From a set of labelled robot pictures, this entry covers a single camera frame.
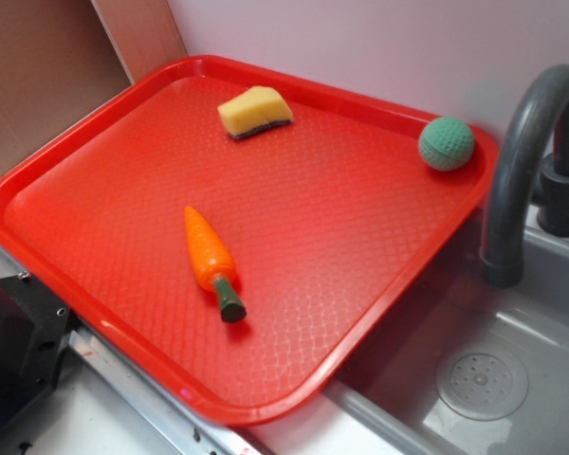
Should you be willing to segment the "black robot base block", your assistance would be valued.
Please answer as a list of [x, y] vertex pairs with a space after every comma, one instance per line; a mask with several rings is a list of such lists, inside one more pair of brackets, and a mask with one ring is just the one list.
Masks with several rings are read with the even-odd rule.
[[37, 279], [0, 279], [0, 412], [52, 392], [70, 325], [70, 308]]

